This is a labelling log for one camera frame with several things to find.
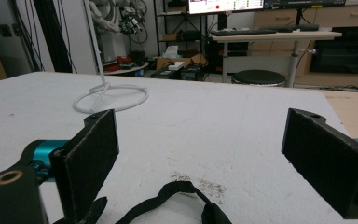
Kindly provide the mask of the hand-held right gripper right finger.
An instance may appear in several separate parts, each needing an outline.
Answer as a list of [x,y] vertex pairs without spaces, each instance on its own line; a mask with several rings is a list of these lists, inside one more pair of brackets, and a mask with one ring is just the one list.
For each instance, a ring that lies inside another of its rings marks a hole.
[[282,154],[345,219],[358,219],[358,142],[301,109],[288,110]]

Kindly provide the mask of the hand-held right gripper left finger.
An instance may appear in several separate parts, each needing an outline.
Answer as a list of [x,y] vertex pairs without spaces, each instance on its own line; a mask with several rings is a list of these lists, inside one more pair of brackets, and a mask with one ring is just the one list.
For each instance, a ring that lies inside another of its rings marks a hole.
[[95,222],[107,205],[99,197],[119,153],[115,112],[84,119],[85,127],[49,154],[65,222]]

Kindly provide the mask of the brown cardboard sheet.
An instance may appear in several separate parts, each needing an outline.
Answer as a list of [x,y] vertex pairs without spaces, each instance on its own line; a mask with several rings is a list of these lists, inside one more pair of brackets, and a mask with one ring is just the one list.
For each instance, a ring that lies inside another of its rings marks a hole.
[[352,138],[358,138],[358,92],[324,91],[341,123]]

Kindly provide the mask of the low round white table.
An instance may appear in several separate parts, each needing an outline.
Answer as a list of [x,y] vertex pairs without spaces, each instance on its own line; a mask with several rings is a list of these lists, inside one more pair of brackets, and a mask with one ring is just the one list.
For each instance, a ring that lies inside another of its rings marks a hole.
[[132,64],[109,64],[103,68],[103,71],[108,76],[136,76],[141,77],[143,70],[149,65],[144,63],[141,66],[137,66],[135,63]]

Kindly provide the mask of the black round stool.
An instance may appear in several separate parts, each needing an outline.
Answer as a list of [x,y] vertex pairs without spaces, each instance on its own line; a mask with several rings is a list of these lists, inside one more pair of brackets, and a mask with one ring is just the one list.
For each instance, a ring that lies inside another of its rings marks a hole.
[[283,86],[286,78],[279,73],[267,70],[244,70],[234,74],[231,82],[258,86]]

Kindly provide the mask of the black cabinet front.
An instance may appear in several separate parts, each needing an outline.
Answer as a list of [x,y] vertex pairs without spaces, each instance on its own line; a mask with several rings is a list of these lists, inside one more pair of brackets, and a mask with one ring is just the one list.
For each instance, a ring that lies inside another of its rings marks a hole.
[[358,75],[358,26],[333,27],[332,31],[341,33],[341,37],[315,42],[310,71]]

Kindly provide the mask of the open cardboard box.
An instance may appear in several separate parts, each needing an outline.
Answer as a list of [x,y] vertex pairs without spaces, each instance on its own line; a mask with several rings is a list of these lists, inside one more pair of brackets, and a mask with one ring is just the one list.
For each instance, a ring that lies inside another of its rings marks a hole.
[[183,62],[184,66],[188,66],[190,64],[201,64],[206,65],[208,63],[207,59],[201,54],[198,53],[189,58],[164,58],[164,57],[157,57],[157,69],[161,69],[170,65],[171,63],[176,62]]

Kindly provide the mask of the white tissue pack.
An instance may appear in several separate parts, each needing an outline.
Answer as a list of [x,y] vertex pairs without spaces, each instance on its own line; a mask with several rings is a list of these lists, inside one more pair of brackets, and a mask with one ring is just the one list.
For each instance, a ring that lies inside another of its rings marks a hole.
[[178,56],[178,47],[177,46],[168,46],[163,56],[165,58],[176,58]]

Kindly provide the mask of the black equipment case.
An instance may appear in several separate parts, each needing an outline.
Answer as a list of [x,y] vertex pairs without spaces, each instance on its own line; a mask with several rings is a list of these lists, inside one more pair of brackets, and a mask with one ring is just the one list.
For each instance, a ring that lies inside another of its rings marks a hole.
[[151,75],[152,78],[203,81],[204,73],[200,65],[188,65],[177,71],[169,70],[167,67],[160,69]]

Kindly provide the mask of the light wooden desk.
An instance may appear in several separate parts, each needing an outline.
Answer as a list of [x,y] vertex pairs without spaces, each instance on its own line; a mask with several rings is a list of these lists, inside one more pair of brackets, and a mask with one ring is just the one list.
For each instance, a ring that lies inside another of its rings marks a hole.
[[342,33],[331,31],[313,31],[301,32],[295,31],[292,33],[275,33],[275,34],[260,34],[260,35],[222,35],[213,36],[213,41],[222,43],[223,48],[223,72],[222,81],[227,81],[228,73],[228,44],[232,42],[257,42],[257,41],[293,41],[294,46],[289,58],[288,64],[288,79],[285,83],[286,87],[292,88],[295,83],[296,65],[298,63],[299,42],[311,40],[332,40],[336,37],[341,37]]

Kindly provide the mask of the black keyboard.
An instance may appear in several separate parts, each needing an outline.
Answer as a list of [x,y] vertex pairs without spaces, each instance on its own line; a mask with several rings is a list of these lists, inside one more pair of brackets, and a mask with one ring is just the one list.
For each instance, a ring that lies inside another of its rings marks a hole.
[[266,34],[276,34],[276,33],[277,33],[276,30],[271,30],[271,29],[211,31],[211,34],[214,36],[266,35]]
[[300,32],[313,32],[319,30],[318,24],[294,24],[294,25],[271,25],[271,26],[263,26],[259,27],[259,29],[263,30],[273,30],[278,33],[291,33],[294,31]]

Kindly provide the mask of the wooden drawer cabinet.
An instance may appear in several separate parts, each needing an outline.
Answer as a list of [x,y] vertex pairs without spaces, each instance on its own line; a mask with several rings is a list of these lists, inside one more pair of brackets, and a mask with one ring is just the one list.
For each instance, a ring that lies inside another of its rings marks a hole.
[[[319,24],[322,29],[336,27],[358,28],[358,5],[345,7],[308,8],[303,12],[304,18],[301,24]],[[254,28],[257,29],[269,25],[287,25],[296,22],[294,9],[278,9],[256,12],[254,16]],[[289,57],[294,43],[288,41],[257,42],[252,45],[252,56],[278,56]],[[310,71],[312,62],[311,54],[304,51],[305,48],[313,49],[314,41],[302,41],[300,43],[301,60],[296,69],[296,85],[311,86],[347,86],[358,87],[358,74],[349,73],[317,73]]]

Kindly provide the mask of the black metal shelf rack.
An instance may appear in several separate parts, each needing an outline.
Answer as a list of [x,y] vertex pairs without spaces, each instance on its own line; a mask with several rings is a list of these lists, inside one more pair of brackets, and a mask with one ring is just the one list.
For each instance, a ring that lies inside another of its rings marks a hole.
[[191,14],[189,0],[153,0],[158,54],[167,47],[203,52],[207,17]]

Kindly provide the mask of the dark computer monitor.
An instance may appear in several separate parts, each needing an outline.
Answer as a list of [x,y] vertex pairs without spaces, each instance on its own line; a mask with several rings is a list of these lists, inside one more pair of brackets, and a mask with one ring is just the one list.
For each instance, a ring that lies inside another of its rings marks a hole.
[[264,0],[264,9],[344,7],[346,0]]

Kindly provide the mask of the lit computer monitor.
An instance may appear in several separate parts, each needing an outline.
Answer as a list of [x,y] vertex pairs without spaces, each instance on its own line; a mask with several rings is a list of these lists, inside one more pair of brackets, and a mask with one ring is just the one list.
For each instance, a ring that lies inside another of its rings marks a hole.
[[189,14],[249,11],[264,8],[264,0],[187,0]]

